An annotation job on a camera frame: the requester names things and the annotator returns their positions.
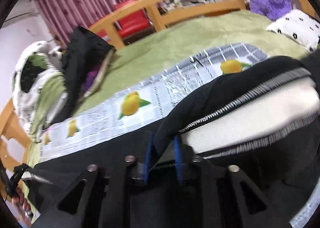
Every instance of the metal bolt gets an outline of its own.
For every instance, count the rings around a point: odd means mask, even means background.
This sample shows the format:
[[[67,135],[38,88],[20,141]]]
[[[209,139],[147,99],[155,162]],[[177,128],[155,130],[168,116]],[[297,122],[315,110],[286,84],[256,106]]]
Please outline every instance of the metal bolt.
[[[94,171],[97,170],[97,168],[98,168],[97,165],[91,164],[91,165],[88,165],[87,170],[90,171],[90,172],[94,172]]]
[[[125,161],[126,162],[133,162],[135,160],[136,160],[136,158],[134,156],[132,156],[132,155],[128,155],[128,156],[125,157]]]
[[[240,168],[237,165],[230,165],[228,169],[230,172],[238,172],[240,170]]]
[[[193,159],[192,159],[192,162],[200,162],[202,159],[201,156],[194,156]]]

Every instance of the triangular cutout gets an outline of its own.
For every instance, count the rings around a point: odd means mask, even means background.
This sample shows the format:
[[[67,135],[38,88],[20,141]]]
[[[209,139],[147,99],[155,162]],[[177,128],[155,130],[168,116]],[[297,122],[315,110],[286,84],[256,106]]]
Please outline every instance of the triangular cutout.
[[[247,206],[250,215],[265,211],[267,209],[266,205],[262,200],[252,191],[252,189],[245,182],[240,182],[245,204]]]
[[[81,180],[58,205],[60,211],[75,215],[85,187],[85,180]]]

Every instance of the white pillow with black pattern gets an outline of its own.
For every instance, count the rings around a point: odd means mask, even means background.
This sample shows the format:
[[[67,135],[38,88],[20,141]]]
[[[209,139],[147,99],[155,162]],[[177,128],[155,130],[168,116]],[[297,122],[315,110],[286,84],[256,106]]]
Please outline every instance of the white pillow with black pattern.
[[[305,46],[309,52],[316,50],[320,42],[320,23],[298,9],[285,14],[266,30],[291,38]]]

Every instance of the black garment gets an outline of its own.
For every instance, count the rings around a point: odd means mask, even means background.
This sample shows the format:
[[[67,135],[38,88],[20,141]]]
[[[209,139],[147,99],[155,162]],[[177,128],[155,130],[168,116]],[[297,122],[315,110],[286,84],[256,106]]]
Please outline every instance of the black garment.
[[[55,172],[55,177],[58,179],[62,174],[80,173],[89,164],[98,164],[109,168],[111,174],[113,167],[141,145],[146,130],[155,135],[154,146],[158,159],[173,136],[187,124],[212,113],[217,108],[281,73],[305,67],[312,73],[311,78],[316,82],[316,90],[319,93],[319,55],[320,51],[301,61],[278,56],[256,64],[242,73],[223,75],[185,97],[166,118],[91,148],[40,163],[35,166],[35,171]],[[319,142],[320,121],[319,118],[316,118],[311,124],[267,147],[210,159],[210,161],[222,167],[238,165],[289,221],[304,206],[320,176]],[[59,190],[54,186],[34,184],[34,181],[28,182],[28,186],[30,187],[29,199],[32,203],[36,202],[38,197],[49,198],[53,190]],[[153,195],[157,198],[167,198],[168,193],[171,192],[171,190],[164,189],[159,192],[160,195]],[[139,197],[140,200],[137,200],[139,207],[147,209],[150,206],[142,200],[145,196],[142,194]],[[199,198],[193,197],[190,200],[195,202]],[[42,204],[35,206],[40,211],[45,209]],[[166,213],[158,212],[157,216],[164,217]],[[157,223],[157,227],[165,227],[167,224],[164,218],[162,222]]]
[[[65,76],[68,100],[52,124],[62,122],[71,116],[87,73],[101,63],[113,48],[114,46],[81,26],[74,29],[72,39],[62,58],[62,72]]]

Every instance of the white inner lining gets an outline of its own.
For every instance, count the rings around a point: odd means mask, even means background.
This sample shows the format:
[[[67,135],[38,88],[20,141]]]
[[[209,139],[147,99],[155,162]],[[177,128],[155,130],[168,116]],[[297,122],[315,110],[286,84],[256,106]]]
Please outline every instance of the white inner lining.
[[[195,153],[202,153],[272,134],[320,109],[314,87],[315,83],[308,77],[295,80],[182,134],[182,141]]]

